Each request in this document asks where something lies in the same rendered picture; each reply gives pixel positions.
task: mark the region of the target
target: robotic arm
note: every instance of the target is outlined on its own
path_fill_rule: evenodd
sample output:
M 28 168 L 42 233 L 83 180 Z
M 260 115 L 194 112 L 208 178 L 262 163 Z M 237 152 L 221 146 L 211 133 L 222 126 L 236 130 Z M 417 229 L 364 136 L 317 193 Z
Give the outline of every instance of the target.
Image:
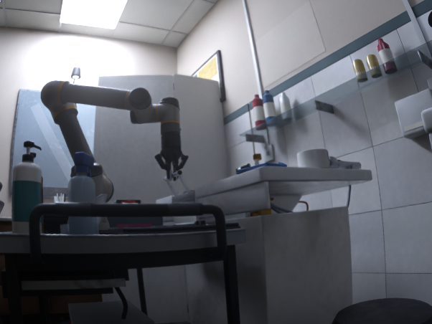
M 180 109 L 175 98 L 164 98 L 158 105 L 152 105 L 149 92 L 142 87 L 128 91 L 51 81 L 43 87 L 41 99 L 54 122 L 60 126 L 72 157 L 76 152 L 93 156 L 77 119 L 76 104 L 81 103 L 129 110 L 134 124 L 161 123 L 162 150 L 155 158 L 168 179 L 187 161 L 187 156 L 182 153 Z M 92 170 L 92 179 L 96 184 L 96 196 L 107 194 L 109 200 L 114 192 L 113 184 L 98 164 Z

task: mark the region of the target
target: teal bottle label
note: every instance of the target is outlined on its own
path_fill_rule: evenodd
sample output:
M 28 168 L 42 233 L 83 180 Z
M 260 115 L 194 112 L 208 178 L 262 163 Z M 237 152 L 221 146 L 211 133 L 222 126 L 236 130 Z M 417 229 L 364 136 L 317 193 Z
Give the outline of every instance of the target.
M 41 203 L 41 184 L 14 181 L 12 184 L 12 221 L 29 221 L 32 209 Z

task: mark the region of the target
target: tiled wall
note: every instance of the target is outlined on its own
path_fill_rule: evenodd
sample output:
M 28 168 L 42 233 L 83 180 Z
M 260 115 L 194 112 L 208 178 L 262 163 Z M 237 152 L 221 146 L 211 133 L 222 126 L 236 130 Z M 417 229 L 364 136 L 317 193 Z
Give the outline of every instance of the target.
M 419 17 L 427 41 L 432 28 Z M 420 45 L 412 23 L 385 37 L 395 56 Z M 285 91 L 297 106 L 353 77 L 352 60 L 376 54 L 377 42 Z M 352 187 L 349 223 L 353 302 L 409 297 L 432 304 L 432 150 L 428 136 L 402 137 L 395 101 L 428 88 L 425 65 L 353 95 L 334 106 L 334 115 L 317 112 L 270 134 L 276 160 L 297 166 L 296 154 L 325 148 L 331 156 L 358 161 L 373 180 Z M 253 144 L 238 134 L 250 128 L 244 114 L 225 126 L 230 170 L 252 162 Z M 256 144 L 258 152 L 262 144 Z M 347 189 L 302 197 L 311 209 L 343 206 Z M 296 211 L 304 210 L 299 204 Z

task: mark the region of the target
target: glass shelf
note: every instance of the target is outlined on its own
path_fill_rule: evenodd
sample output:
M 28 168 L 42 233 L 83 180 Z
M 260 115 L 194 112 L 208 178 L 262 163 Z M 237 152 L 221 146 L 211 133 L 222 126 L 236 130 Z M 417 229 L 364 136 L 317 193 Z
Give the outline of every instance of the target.
M 343 101 L 344 99 L 347 99 L 348 97 L 351 97 L 359 92 L 365 91 L 371 87 L 379 85 L 380 83 L 385 82 L 389 79 L 397 77 L 398 75 L 401 75 L 402 73 L 407 72 L 408 70 L 411 70 L 414 67 L 422 65 L 423 63 L 421 62 L 417 51 L 420 50 L 426 56 L 430 57 L 430 52 L 431 52 L 430 49 L 432 49 L 432 41 L 425 43 L 409 52 L 406 52 L 403 55 L 396 57 L 393 61 L 395 62 L 398 71 L 392 73 L 391 75 L 385 74 L 383 65 L 380 65 L 379 68 L 381 69 L 382 77 L 378 77 L 374 79 L 372 78 L 370 71 L 367 71 L 366 82 L 358 82 L 357 78 L 355 77 L 354 79 L 351 79 L 346 83 L 343 83 L 321 95 L 316 96 L 315 98 L 309 101 L 306 101 L 305 103 L 302 103 L 301 105 L 298 105 L 288 110 L 287 112 L 284 112 L 283 114 L 278 115 L 273 120 L 273 125 L 267 124 L 268 132 L 272 133 L 275 130 L 283 128 L 289 124 L 295 123 L 297 120 L 300 120 L 313 113 L 316 113 L 318 111 L 316 109 L 316 103 L 315 103 L 316 101 L 334 105 L 336 103 Z M 257 130 L 256 128 L 252 128 L 240 134 L 240 136 L 246 136 L 248 134 L 267 135 L 267 130 L 266 129 Z

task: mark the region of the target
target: ceiling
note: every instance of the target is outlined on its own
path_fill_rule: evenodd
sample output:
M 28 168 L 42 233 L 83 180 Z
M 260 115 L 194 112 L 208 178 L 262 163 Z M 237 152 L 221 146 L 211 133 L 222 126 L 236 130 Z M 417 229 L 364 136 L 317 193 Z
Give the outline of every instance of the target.
M 128 0 L 117 28 L 60 23 L 62 0 L 1 0 L 0 27 L 50 30 L 178 47 L 217 0 Z

